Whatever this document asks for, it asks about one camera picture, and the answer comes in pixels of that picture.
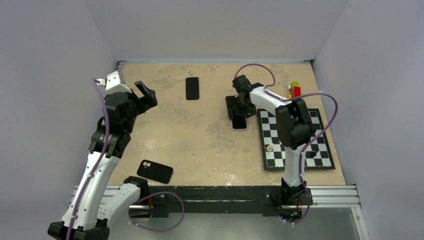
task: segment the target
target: smartphone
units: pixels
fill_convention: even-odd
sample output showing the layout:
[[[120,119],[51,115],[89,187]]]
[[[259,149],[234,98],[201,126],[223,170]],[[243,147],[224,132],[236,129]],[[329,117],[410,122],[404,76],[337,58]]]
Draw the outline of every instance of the smartphone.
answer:
[[[243,131],[248,129],[248,119],[245,116],[235,116],[231,120],[231,126],[234,131]]]
[[[187,77],[185,79],[185,99],[198,100],[199,99],[199,78]]]
[[[154,161],[143,160],[137,170],[137,175],[159,183],[168,184],[174,169]]]

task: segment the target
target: robotic arm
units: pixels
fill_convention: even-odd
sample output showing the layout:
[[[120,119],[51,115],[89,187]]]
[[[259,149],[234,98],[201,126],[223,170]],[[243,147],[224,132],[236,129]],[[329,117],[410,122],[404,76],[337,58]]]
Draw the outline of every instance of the robotic arm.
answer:
[[[148,195],[147,181],[130,176],[119,192],[100,207],[109,178],[131,140],[130,133],[133,131],[137,116],[158,105],[156,93],[141,81],[137,81],[135,86],[144,95],[138,97],[125,85],[123,76],[118,71],[109,74],[106,79],[96,81],[98,86],[104,86],[106,90],[104,99],[110,133],[108,144],[104,156],[96,167],[106,135],[104,117],[101,117],[97,122],[97,130],[91,136],[87,165],[76,191],[75,196],[80,197],[76,213],[74,208],[77,197],[73,199],[61,221],[52,222],[48,228],[47,233],[57,240],[66,239],[72,222],[70,239],[108,239],[109,227],[114,223],[114,214],[127,209],[130,204]]]
[[[251,117],[256,114],[256,106],[260,106],[273,114],[276,118],[277,134],[280,142],[284,145],[286,166],[284,177],[281,179],[282,202],[289,202],[305,192],[305,188],[299,177],[299,165],[301,164],[301,177],[305,179],[305,158],[299,163],[300,149],[308,143],[315,132],[311,117],[305,101],[281,101],[267,94],[260,83],[251,84],[245,75],[236,77],[232,81],[236,95],[225,97],[228,118]]]

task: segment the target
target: chessboard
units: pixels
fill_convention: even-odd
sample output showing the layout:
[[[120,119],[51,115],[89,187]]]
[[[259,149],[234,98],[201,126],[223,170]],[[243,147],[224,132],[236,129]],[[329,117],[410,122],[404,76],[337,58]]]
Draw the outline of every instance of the chessboard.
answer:
[[[323,128],[319,109],[308,109],[310,119],[316,132],[315,137]],[[286,165],[286,153],[284,145],[280,142],[277,135],[277,121],[272,113],[265,109],[257,110],[259,123],[259,136],[262,148],[263,168],[266,171],[281,171]],[[274,144],[272,151],[267,151],[267,146]],[[327,135],[324,133],[318,137],[306,149],[305,170],[328,170],[336,169],[333,157],[330,151]]]

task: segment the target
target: purple cable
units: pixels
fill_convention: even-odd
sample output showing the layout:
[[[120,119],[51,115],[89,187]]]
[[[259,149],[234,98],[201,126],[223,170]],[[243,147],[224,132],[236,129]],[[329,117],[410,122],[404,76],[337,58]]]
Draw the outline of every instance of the purple cable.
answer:
[[[242,67],[240,67],[239,69],[238,69],[238,71],[235,73],[235,75],[234,75],[234,78],[233,79],[235,79],[235,78],[237,78],[237,75],[239,74],[239,72],[242,70],[242,69],[244,69],[245,67],[248,67],[248,66],[258,66],[258,67],[262,67],[262,68],[264,68],[264,69],[266,69],[270,74],[271,74],[271,76],[272,76],[272,84],[268,84],[268,85],[266,85],[264,88],[265,89],[267,89],[268,87],[272,87],[272,86],[274,86],[275,84],[276,84],[276,77],[274,76],[274,74],[273,74],[273,72],[268,68],[268,67],[266,67],[266,66],[264,66],[264,65],[262,65],[262,64],[259,64],[259,63],[249,63],[249,64],[246,64],[246,65],[244,65],[244,66],[242,66]]]
[[[274,86],[276,84],[276,77],[274,76],[273,72],[268,67],[266,67],[264,65],[261,65],[261,64],[258,64],[258,63],[250,63],[250,64],[246,64],[246,65],[240,67],[240,69],[238,69],[238,71],[235,73],[234,78],[237,77],[237,75],[239,74],[240,70],[242,70],[243,68],[245,68],[247,66],[259,66],[259,67],[262,67],[262,68],[268,70],[268,72],[272,76],[273,82],[272,82],[272,84],[266,85],[264,87],[264,91],[265,91],[265,93],[267,95],[273,97],[274,99],[277,99],[278,101],[281,101],[281,102],[290,102],[290,101],[298,100],[298,99],[305,98],[305,97],[323,95],[323,96],[327,96],[327,97],[331,98],[331,100],[333,100],[333,102],[334,102],[334,113],[333,113],[330,121],[328,121],[328,124],[324,127],[324,129],[321,132],[319,132],[314,138],[312,138],[312,140],[310,140],[308,143],[306,143],[305,146],[300,150],[300,153],[301,154],[299,155],[299,178],[300,178],[300,181],[302,183],[302,186],[305,189],[305,192],[306,192],[306,195],[307,195],[307,207],[306,207],[305,213],[302,215],[302,217],[300,219],[298,219],[296,221],[293,221],[293,222],[287,221],[288,223],[298,224],[298,223],[300,223],[306,217],[306,215],[309,212],[309,208],[311,207],[311,190],[306,187],[306,185],[304,183],[304,179],[302,177],[302,155],[305,152],[306,148],[308,148],[309,145],[311,145],[313,141],[317,140],[318,137],[320,137],[321,135],[323,135],[324,132],[333,123],[334,119],[336,118],[337,111],[339,110],[339,104],[337,103],[336,99],[333,96],[331,96],[331,95],[329,95],[327,93],[323,93],[323,92],[308,93],[308,94],[300,95],[300,96],[293,97],[293,98],[280,98],[279,96],[277,96],[277,95],[275,95],[275,94],[267,91],[267,88],[268,87],[272,87],[272,86]]]
[[[146,229],[146,230],[149,230],[149,231],[153,231],[153,232],[166,232],[166,231],[172,230],[172,229],[176,228],[178,225],[180,225],[180,223],[183,221],[184,214],[185,214],[186,210],[185,210],[185,208],[184,208],[183,200],[181,200],[181,198],[180,198],[179,196],[177,196],[177,195],[176,195],[175,193],[173,193],[173,192],[170,192],[170,191],[160,191],[160,192],[156,192],[156,193],[153,193],[153,194],[148,195],[148,196],[146,196],[146,197],[143,197],[142,199],[140,199],[140,200],[136,201],[136,202],[135,202],[135,204],[140,204],[140,203],[142,203],[144,200],[146,200],[146,199],[148,199],[148,198],[154,197],[154,196],[156,196],[156,195],[161,195],[161,194],[169,194],[169,195],[172,195],[172,196],[176,197],[176,199],[178,199],[178,201],[181,203],[181,209],[182,209],[181,218],[178,220],[178,222],[177,222],[175,225],[173,225],[173,226],[171,226],[171,227],[168,227],[168,228],[163,228],[163,229],[151,228],[151,227],[143,226],[143,225],[140,225],[140,224],[138,224],[138,223],[134,222],[134,221],[133,221],[133,219],[132,219],[132,218],[131,218],[131,216],[130,216],[130,213],[128,213],[129,223],[132,223],[132,224],[133,224],[133,225],[135,225],[136,227],[139,227],[139,228],[142,228],[142,229]]]
[[[96,83],[99,83],[98,80],[93,78],[92,84],[95,88],[95,91],[97,92],[98,97],[100,98],[100,102],[101,102],[101,106],[103,108],[103,115],[104,115],[104,123],[106,125],[106,133],[104,134],[104,143],[103,143],[103,148],[101,149],[101,153],[100,156],[98,156],[98,160],[95,162],[93,168],[90,171],[90,175],[94,176],[94,173],[96,172],[97,167],[100,164],[100,161],[102,160],[103,156],[106,153],[106,149],[108,147],[108,142],[109,142],[109,115],[108,115],[108,109],[106,108],[106,103],[105,100],[103,99],[102,96],[102,92],[100,92],[99,87],[97,86]],[[90,179],[92,179],[92,177],[87,177],[84,181],[84,184],[82,184],[81,187],[81,191],[79,191],[78,196],[76,197],[76,201],[75,201],[75,206],[72,210],[72,215],[76,216],[77,214],[77,210],[78,210],[78,206],[80,205],[81,202],[81,198],[84,195],[84,192],[86,191],[87,185],[90,182]],[[67,228],[67,232],[66,232],[66,240],[70,240],[71,239],[71,232],[72,232],[72,227],[74,225],[74,218],[71,218],[69,221],[69,226]]]

